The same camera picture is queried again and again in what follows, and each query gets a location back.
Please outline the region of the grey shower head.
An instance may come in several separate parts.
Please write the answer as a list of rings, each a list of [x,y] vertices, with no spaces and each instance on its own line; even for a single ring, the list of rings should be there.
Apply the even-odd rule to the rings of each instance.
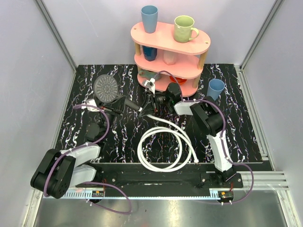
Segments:
[[[94,100],[97,104],[97,107],[101,107],[103,103],[111,103],[122,96],[119,93],[118,83],[116,79],[106,74],[97,77],[93,85],[93,92]],[[142,107],[138,106],[136,103],[126,98],[126,96],[125,106],[128,106],[134,109],[135,111],[139,112],[142,110]]]

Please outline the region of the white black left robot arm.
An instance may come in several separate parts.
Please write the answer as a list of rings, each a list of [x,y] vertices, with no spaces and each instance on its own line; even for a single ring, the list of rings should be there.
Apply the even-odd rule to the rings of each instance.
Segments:
[[[76,105],[76,109],[98,111],[103,115],[103,120],[87,126],[88,141],[84,144],[67,150],[48,150],[34,172],[30,186],[41,191],[45,197],[56,199],[63,197],[70,187],[78,185],[106,187],[101,168],[94,167],[89,162],[100,155],[113,120],[124,109],[122,101],[124,98],[114,102],[120,105],[117,110],[105,105],[96,105],[93,100]]]

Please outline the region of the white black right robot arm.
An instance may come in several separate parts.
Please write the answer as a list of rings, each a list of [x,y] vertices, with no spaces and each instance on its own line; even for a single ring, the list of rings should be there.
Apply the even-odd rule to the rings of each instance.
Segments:
[[[148,100],[143,110],[147,110],[149,106],[157,108],[159,104],[166,104],[171,111],[174,111],[179,115],[191,115],[194,117],[200,131],[207,136],[213,151],[215,182],[222,188],[228,186],[232,182],[232,178],[235,176],[236,172],[233,168],[230,155],[228,154],[225,132],[226,120],[222,111],[215,104],[214,99],[207,96],[203,99],[185,101],[181,97],[182,92],[179,84],[173,82],[169,83],[166,91],[163,92],[162,95],[155,92],[155,84],[152,81],[145,81],[145,86],[149,89],[149,93]],[[145,168],[153,172],[169,173],[183,168],[191,157],[194,158],[195,163],[199,162],[191,141],[184,130],[176,124],[162,118],[153,115],[148,115],[148,117],[169,124],[174,127],[174,129],[153,127],[142,135],[137,147],[137,155],[140,163]],[[179,153],[175,162],[163,169],[153,166],[143,155],[143,142],[148,137],[160,132],[172,133],[179,145]]]

